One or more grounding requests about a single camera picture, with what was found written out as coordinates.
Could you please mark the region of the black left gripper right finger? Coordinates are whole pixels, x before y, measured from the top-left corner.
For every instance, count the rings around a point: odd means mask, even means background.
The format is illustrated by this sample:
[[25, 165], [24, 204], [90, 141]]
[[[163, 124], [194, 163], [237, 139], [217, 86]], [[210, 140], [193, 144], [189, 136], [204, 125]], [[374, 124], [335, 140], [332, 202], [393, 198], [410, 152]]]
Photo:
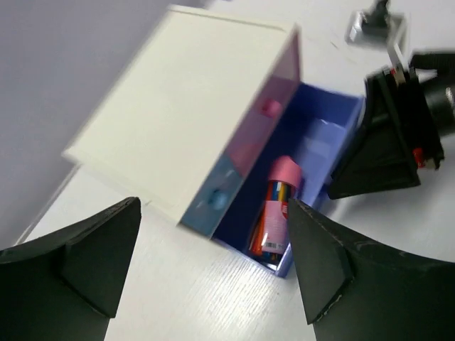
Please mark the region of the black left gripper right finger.
[[298, 200], [288, 231], [317, 340], [453, 340], [454, 264], [382, 244]]

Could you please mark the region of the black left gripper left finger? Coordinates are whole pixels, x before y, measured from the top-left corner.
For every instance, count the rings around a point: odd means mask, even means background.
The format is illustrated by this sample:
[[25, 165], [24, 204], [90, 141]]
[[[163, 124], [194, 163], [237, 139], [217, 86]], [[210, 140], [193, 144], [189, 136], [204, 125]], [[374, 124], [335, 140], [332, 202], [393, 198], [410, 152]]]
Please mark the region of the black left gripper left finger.
[[2, 340], [103, 340], [139, 233], [141, 201], [1, 250]]

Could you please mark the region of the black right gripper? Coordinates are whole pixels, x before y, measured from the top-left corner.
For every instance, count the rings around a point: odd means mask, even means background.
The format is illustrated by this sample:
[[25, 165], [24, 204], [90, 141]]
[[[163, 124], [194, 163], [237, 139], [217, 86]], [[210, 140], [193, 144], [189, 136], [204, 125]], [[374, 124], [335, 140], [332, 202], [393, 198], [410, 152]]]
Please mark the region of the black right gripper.
[[454, 133], [454, 51], [417, 51], [410, 61], [390, 53], [390, 61], [389, 75], [365, 81], [365, 112], [331, 174], [332, 200], [416, 187], [418, 168], [437, 170], [445, 159], [441, 138]]

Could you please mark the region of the blue wide bottom drawer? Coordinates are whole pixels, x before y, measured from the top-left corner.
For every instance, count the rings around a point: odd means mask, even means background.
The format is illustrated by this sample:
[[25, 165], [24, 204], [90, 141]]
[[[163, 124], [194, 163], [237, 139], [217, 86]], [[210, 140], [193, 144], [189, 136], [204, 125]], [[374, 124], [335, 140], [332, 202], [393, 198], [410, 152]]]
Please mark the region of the blue wide bottom drawer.
[[278, 264], [260, 261], [248, 249], [264, 205], [271, 165], [280, 156], [290, 156], [302, 169], [296, 198], [319, 209], [328, 198], [331, 173], [352, 140], [364, 104], [363, 96], [300, 84], [213, 239], [275, 276], [286, 277], [293, 263], [291, 247], [286, 247]]

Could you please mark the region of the pink tube of erasers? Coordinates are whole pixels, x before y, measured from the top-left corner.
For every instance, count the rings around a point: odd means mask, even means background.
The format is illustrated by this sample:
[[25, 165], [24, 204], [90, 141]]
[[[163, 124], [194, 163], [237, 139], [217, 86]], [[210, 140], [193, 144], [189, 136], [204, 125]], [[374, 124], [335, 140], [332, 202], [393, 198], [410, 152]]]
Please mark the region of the pink tube of erasers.
[[264, 207], [259, 215], [248, 251], [259, 261], [277, 265], [288, 246], [289, 201], [301, 182], [301, 168], [290, 156], [281, 156], [268, 177]]

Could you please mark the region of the pink small drawer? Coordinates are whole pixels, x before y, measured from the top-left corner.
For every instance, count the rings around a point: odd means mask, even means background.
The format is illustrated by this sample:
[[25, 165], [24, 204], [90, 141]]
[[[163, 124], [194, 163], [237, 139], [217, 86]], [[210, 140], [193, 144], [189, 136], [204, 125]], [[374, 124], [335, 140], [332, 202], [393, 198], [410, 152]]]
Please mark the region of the pink small drawer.
[[299, 32], [292, 33], [225, 152], [246, 178], [301, 82]]

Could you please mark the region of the light blue small drawer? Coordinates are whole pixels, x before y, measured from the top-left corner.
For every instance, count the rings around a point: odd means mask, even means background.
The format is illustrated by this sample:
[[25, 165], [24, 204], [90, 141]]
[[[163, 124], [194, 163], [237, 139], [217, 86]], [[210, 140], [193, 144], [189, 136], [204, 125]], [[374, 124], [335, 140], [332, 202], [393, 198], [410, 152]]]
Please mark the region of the light blue small drawer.
[[211, 237], [243, 180], [231, 158], [223, 154], [196, 193], [180, 223], [204, 236]]

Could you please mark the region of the white mini drawer cabinet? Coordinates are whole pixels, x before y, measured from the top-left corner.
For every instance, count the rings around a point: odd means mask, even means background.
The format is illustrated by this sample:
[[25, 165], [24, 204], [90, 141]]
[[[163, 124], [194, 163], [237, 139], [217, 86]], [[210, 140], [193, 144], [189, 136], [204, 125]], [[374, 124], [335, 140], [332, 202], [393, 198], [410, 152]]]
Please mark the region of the white mini drawer cabinet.
[[64, 156], [180, 224], [295, 31], [170, 6]]

